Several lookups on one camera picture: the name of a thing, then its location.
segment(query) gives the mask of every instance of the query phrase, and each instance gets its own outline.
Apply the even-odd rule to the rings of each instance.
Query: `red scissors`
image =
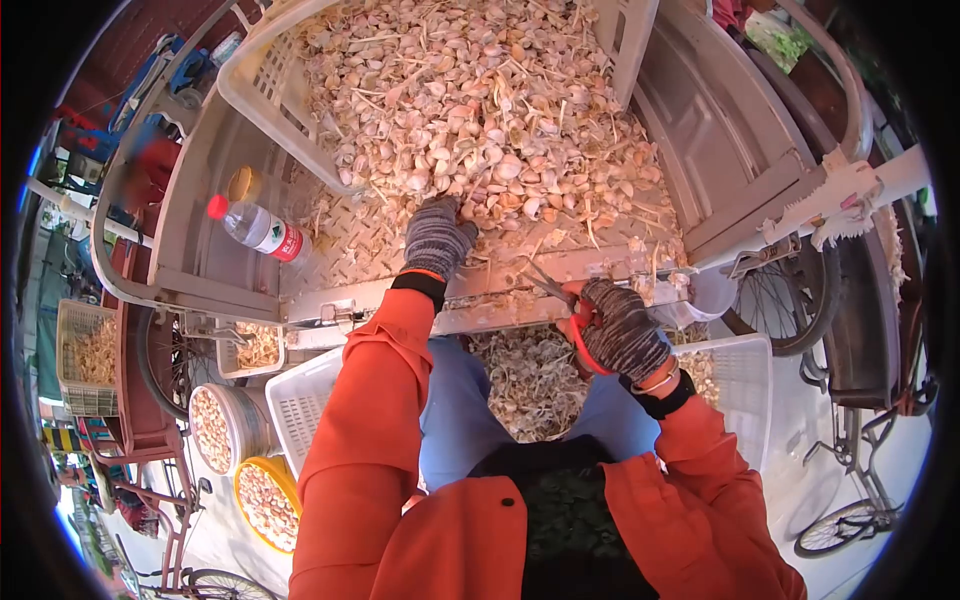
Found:
[[[600,363],[593,360],[593,357],[590,356],[590,353],[587,351],[587,345],[584,343],[584,336],[581,334],[581,330],[590,324],[594,319],[599,319],[599,316],[596,312],[596,307],[589,300],[584,300],[574,294],[565,292],[564,288],[557,283],[557,281],[543,272],[543,269],[537,266],[537,263],[533,261],[530,257],[527,257],[527,261],[530,263],[530,266],[534,268],[534,271],[543,279],[537,279],[536,277],[527,275],[523,273],[523,276],[533,281],[541,290],[553,296],[563,300],[566,304],[566,307],[570,309],[570,335],[573,337],[573,345],[577,347],[577,350],[580,351],[580,356],[583,357],[584,362],[587,364],[587,367],[600,375],[609,375],[613,371],[609,369],[604,369],[600,366]]]

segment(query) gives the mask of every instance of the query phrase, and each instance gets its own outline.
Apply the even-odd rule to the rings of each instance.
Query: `plastic basket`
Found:
[[[73,353],[67,342],[90,335],[116,311],[75,300],[61,300],[57,307],[57,380],[67,414],[74,417],[116,417],[116,384],[88,383],[76,373]]]
[[[232,322],[221,321],[217,319],[216,325],[220,327],[233,326]],[[217,340],[217,370],[224,379],[235,379],[237,377],[252,377],[262,375],[268,372],[277,372],[283,369],[287,361],[286,345],[283,343],[283,327],[276,328],[276,338],[279,346],[279,356],[272,365],[263,367],[254,367],[252,369],[241,369],[237,364],[237,345],[227,340]]]
[[[343,366],[343,348],[336,348],[267,382],[267,405],[295,477],[300,477],[320,415]]]
[[[751,468],[762,471],[770,441],[773,351],[763,334],[710,340],[674,347],[674,353],[710,350],[713,379],[720,390],[719,410],[737,449]],[[294,367],[267,382],[267,404],[276,434],[294,475],[317,431],[317,423],[343,367],[342,348]]]
[[[310,86],[303,77],[303,60],[294,54],[291,31],[334,1],[302,0],[268,9],[220,68],[217,90],[331,190],[350,194],[333,160],[318,146],[323,129],[307,109]]]
[[[293,552],[287,552],[286,550],[277,548],[272,541],[268,540],[266,536],[260,533],[260,531],[250,523],[250,518],[247,517],[247,514],[243,510],[243,504],[240,503],[240,471],[244,465],[253,465],[254,467],[267,471],[270,478],[273,479],[276,485],[283,491],[283,495],[287,496],[291,506],[293,506],[294,513],[296,513],[299,518],[303,513],[303,508],[300,504],[300,498],[297,496],[297,477],[293,471],[290,470],[290,466],[287,465],[287,462],[283,460],[282,456],[274,456],[271,458],[254,456],[241,463],[236,473],[233,474],[233,498],[237,502],[237,508],[240,509],[240,514],[243,515],[244,521],[246,521],[253,532],[271,548],[283,554],[293,554]]]
[[[217,326],[229,326],[226,321],[217,320]],[[237,346],[227,340],[217,340],[217,370],[224,379],[236,379],[237,377],[253,377],[272,372],[286,371],[296,365],[316,355],[316,352],[308,350],[288,350],[285,344],[285,332],[281,325],[276,328],[276,335],[279,340],[280,354],[276,362],[264,367],[254,367],[253,369],[241,369],[237,365]]]
[[[323,180],[332,191],[350,194],[330,156],[318,145],[322,127],[310,114],[310,86],[303,60],[294,53],[294,31],[335,0],[291,0],[274,4],[221,67],[217,90],[236,110]],[[626,107],[657,12],[653,0],[595,0],[597,42],[613,62],[612,86]]]
[[[773,405],[773,351],[762,333],[674,346],[674,354],[709,350],[713,380],[727,430],[736,434],[736,449],[757,471],[763,471],[770,443]]]

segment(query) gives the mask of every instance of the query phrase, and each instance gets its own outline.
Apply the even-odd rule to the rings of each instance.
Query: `hand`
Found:
[[[477,226],[473,223],[457,227],[459,208],[459,198],[442,196],[417,209],[407,225],[407,248],[403,253],[407,263],[401,273],[423,270],[444,282],[450,281],[477,239]]]
[[[599,277],[569,281],[563,288],[596,307],[597,316],[581,335],[601,367],[627,375],[637,386],[664,367],[670,343],[647,316],[640,294]],[[572,342],[570,319],[558,321],[557,328]]]

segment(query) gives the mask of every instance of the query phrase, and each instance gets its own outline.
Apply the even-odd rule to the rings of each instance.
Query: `red bottle cap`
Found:
[[[224,215],[227,214],[227,209],[230,206],[230,201],[222,194],[217,194],[210,199],[209,204],[206,205],[206,214],[211,219],[223,219]]]

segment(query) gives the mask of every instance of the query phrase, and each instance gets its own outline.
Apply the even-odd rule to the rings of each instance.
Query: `orange jacket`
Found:
[[[390,290],[350,335],[300,474],[291,600],[519,598],[526,507],[509,477],[443,486],[400,516],[417,485],[432,323],[427,296]],[[806,598],[723,415],[694,396],[660,425],[669,474],[650,453],[604,465],[613,520],[660,597]]]

